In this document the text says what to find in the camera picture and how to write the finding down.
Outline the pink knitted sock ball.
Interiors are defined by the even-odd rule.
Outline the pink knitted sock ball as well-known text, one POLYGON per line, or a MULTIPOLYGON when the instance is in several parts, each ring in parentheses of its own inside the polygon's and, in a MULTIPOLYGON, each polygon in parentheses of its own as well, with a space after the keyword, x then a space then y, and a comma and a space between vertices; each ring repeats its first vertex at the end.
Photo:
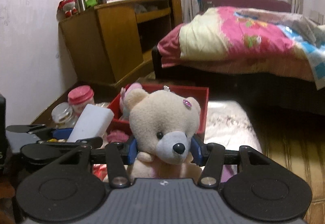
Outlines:
POLYGON ((109 144, 114 142, 127 142, 129 139, 129 135, 127 135, 125 132, 121 130, 112 130, 106 136, 106 139, 109 144))

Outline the white foam sponge block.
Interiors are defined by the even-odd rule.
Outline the white foam sponge block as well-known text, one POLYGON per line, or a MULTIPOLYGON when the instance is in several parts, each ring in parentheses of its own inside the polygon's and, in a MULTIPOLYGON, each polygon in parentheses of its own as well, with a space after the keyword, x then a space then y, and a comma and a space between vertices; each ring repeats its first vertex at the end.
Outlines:
POLYGON ((87 104, 79 116, 68 142, 102 137, 111 124, 114 113, 109 108, 87 104))

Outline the beige teddy bear plush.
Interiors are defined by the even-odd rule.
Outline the beige teddy bear plush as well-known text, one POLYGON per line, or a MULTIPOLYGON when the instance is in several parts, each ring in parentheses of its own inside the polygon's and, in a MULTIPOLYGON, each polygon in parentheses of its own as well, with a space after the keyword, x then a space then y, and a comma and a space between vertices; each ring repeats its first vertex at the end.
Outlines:
POLYGON ((158 165, 170 166, 172 170, 180 169, 178 178, 191 178, 194 182, 198 181, 202 169, 192 163, 190 148, 193 135, 189 138, 182 132, 163 134, 159 131, 155 133, 154 139, 146 139, 143 134, 133 136, 137 141, 138 154, 134 164, 127 168, 131 181, 137 178, 154 178, 153 174, 158 174, 158 165))

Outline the clear glass jar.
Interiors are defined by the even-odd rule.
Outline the clear glass jar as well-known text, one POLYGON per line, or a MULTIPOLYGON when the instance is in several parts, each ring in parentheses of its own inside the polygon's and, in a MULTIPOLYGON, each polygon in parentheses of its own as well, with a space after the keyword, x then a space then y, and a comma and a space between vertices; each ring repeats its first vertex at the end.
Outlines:
POLYGON ((56 128, 73 128, 77 122, 73 108, 68 102, 58 104, 51 112, 52 120, 56 128))

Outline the pink milk tea cup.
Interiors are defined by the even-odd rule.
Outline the pink milk tea cup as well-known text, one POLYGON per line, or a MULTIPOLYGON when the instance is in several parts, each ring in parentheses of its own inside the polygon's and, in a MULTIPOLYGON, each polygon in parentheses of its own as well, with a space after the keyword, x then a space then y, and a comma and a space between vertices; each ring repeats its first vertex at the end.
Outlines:
POLYGON ((89 85, 83 85, 72 89, 68 93, 68 103, 74 113, 80 116, 87 104, 95 104, 94 91, 89 85))

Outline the floral tablecloth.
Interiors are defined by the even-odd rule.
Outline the floral tablecloth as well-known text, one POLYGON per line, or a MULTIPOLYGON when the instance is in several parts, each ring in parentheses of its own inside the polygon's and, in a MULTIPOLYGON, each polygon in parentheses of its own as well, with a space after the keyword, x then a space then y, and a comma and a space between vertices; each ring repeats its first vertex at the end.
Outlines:
MULTIPOLYGON (((121 130, 127 135, 126 129, 120 125, 113 125, 108 128, 108 134, 112 130, 121 130)), ((102 149, 108 144, 104 134, 102 149)), ((255 134, 253 126, 248 119, 244 109, 236 101, 209 101, 206 121, 206 132, 204 143, 217 143, 223 145, 227 150, 239 150, 242 145, 250 146, 259 152, 262 152, 261 145, 255 134)), ((221 176, 221 182, 226 182, 237 173, 236 165, 224 165, 221 176)), ((93 174, 102 181, 107 182, 106 164, 93 165, 93 174)), ((180 169, 172 170, 170 166, 158 165, 158 174, 154 173, 154 178, 178 178, 180 169)))

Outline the wooden cabinet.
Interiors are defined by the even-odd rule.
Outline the wooden cabinet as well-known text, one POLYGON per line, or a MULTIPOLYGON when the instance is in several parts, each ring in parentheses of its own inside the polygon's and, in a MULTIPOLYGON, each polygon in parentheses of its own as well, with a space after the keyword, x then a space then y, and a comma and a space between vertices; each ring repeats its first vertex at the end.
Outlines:
POLYGON ((118 0, 59 27, 78 81, 118 86, 153 72, 152 49, 182 22, 181 0, 118 0))

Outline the red santa doll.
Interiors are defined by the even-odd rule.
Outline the red santa doll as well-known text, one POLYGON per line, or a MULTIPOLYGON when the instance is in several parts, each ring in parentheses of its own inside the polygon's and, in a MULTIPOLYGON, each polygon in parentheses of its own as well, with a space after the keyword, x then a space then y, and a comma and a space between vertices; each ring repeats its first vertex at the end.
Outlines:
POLYGON ((58 4, 58 10, 64 12, 65 18, 78 13, 75 0, 61 0, 58 4))

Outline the green plush toy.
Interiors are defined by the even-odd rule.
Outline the green plush toy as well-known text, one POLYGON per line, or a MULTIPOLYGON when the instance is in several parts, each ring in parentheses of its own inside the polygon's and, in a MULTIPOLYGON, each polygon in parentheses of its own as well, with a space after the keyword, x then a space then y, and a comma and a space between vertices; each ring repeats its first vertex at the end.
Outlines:
POLYGON ((98 5, 98 0, 85 0, 85 3, 86 3, 86 7, 88 9, 88 8, 98 5))

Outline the pink floral quilt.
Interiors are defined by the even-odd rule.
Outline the pink floral quilt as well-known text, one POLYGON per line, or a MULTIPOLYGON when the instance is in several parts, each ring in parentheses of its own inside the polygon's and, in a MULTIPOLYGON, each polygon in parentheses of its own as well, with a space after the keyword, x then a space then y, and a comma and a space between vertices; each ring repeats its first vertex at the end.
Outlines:
POLYGON ((272 73, 324 88, 324 26, 302 14, 215 7, 163 37, 161 65, 216 73, 272 73))

